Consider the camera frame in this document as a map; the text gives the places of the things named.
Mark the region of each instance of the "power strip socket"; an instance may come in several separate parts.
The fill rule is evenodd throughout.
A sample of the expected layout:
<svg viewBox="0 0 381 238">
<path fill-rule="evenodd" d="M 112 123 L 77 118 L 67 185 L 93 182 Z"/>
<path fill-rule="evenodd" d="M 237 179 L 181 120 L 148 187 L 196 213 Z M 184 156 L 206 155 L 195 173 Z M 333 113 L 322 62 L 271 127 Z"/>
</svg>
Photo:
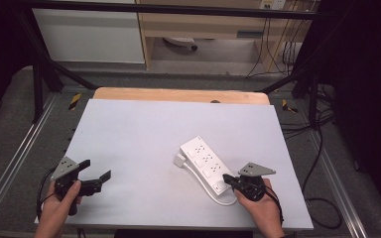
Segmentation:
<svg viewBox="0 0 381 238">
<path fill-rule="evenodd" d="M 199 177 L 209 185 L 216 195 L 231 189 L 222 175 L 233 173 L 219 159 L 215 152 L 199 136 L 181 145 L 181 153 L 192 163 Z"/>
</svg>

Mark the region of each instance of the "white wall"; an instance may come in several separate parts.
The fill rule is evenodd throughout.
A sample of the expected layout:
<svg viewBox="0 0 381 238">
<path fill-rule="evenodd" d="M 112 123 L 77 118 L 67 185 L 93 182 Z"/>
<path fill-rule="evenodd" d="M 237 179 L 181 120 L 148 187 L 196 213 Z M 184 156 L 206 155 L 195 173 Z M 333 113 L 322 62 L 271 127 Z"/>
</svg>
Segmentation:
<svg viewBox="0 0 381 238">
<path fill-rule="evenodd" d="M 136 13 L 47 9 L 35 9 L 34 13 L 53 60 L 144 63 Z"/>
</svg>

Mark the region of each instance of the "gray carpet floor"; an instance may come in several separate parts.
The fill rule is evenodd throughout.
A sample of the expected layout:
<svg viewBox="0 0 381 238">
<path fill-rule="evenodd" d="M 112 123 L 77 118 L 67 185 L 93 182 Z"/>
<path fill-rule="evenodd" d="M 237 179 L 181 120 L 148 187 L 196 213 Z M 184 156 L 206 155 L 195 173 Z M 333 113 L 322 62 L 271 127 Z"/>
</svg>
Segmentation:
<svg viewBox="0 0 381 238">
<path fill-rule="evenodd" d="M 150 88 L 185 88 L 216 90 L 258 90 L 276 81 L 277 77 L 257 76 L 245 79 L 239 75 L 222 72 L 212 74 L 177 74 L 151 72 L 79 72 L 85 79 L 103 86 L 150 87 Z M 0 204 L 0 231 L 33 233 L 36 229 L 35 199 L 37 188 L 46 171 L 56 165 L 64 150 L 69 145 L 87 99 L 93 91 L 77 87 L 69 79 L 64 78 L 65 91 L 58 94 L 53 111 L 42 129 L 39 137 L 30 150 L 24 164 L 18 171 L 11 187 Z M 300 113 L 282 109 L 282 100 L 288 100 L 290 107 L 298 104 L 291 96 L 293 84 L 271 93 L 270 100 L 276 106 L 281 123 L 303 124 Z M 75 110 L 68 110 L 73 96 L 81 92 L 82 96 Z M 307 105 L 305 100 L 299 103 Z M 27 134 L 34 115 L 33 82 L 31 72 L 22 70 L 17 73 L 8 88 L 0 106 L 0 177 L 10 163 L 13 155 Z M 356 208 L 356 211 L 370 237 L 381 237 L 381 197 L 368 174 L 357 172 L 349 150 L 339 134 L 337 125 L 328 123 L 322 127 L 323 141 L 335 165 L 343 184 Z M 304 181 L 317 155 L 309 133 L 303 133 L 286 140 L 296 174 L 300 184 Z M 306 196 L 318 196 L 335 202 L 332 190 L 320 164 L 317 164 L 306 190 Z M 335 224 L 336 215 L 326 204 L 312 203 L 310 213 L 326 224 Z M 345 224 L 334 230 L 323 228 L 314 223 L 313 231 L 300 232 L 306 237 L 349 237 L 350 232 Z M 69 228 L 65 233 L 74 234 L 76 230 Z M 97 234 L 114 234 L 113 230 L 85 229 L 90 237 Z"/>
</svg>

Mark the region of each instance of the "metal floor strip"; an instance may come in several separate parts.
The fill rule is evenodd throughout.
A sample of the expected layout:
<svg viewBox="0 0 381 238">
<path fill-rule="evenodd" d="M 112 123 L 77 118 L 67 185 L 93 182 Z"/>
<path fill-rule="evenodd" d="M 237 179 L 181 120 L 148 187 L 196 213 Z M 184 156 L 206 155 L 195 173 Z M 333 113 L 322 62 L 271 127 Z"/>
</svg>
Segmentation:
<svg viewBox="0 0 381 238">
<path fill-rule="evenodd" d="M 308 108 L 304 103 L 301 102 L 301 100 L 295 101 L 304 120 L 306 122 L 309 122 Z M 320 143 L 319 134 L 317 131 L 314 130 L 310 130 L 310 133 L 313 141 L 315 142 L 315 146 L 318 149 Z M 333 195 L 335 196 L 336 202 L 338 203 L 341 214 L 345 219 L 345 223 L 351 233 L 351 236 L 356 238 L 367 237 L 363 224 L 361 223 L 361 220 L 357 215 L 357 212 L 354 208 L 354 205 L 351 202 L 351 199 L 349 198 L 345 186 L 343 185 L 335 167 L 333 166 L 333 163 L 329 157 L 329 154 L 326 151 L 325 146 L 322 146 L 320 164 L 329 182 L 330 188 L 332 189 Z"/>
<path fill-rule="evenodd" d="M 37 136 L 45 125 L 58 97 L 58 93 L 51 93 L 51 95 L 48 97 L 42 116 L 36 124 L 31 126 L 29 132 L 27 133 L 26 137 L 24 138 L 23 142 L 9 163 L 7 169 L 2 174 L 2 177 L 0 178 L 0 203 L 8 191 L 15 176 L 17 175 L 18 170 L 23 165 L 23 162 L 27 157 L 30 149 L 32 148 Z"/>
</svg>

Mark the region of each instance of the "person's left hand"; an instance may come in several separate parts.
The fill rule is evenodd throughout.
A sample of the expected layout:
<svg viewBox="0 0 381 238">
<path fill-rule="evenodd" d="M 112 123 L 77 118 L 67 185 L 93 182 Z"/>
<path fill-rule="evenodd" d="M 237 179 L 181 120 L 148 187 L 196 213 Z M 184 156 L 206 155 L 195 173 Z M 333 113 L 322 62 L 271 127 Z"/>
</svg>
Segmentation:
<svg viewBox="0 0 381 238">
<path fill-rule="evenodd" d="M 39 226 L 36 230 L 37 238 L 55 238 L 61 237 L 66 222 L 67 214 L 72 202 L 81 189 L 81 182 L 77 180 L 69 189 L 62 201 L 59 201 L 55 195 L 55 182 L 52 181 L 48 190 L 48 199 L 45 200 L 42 216 Z"/>
</svg>

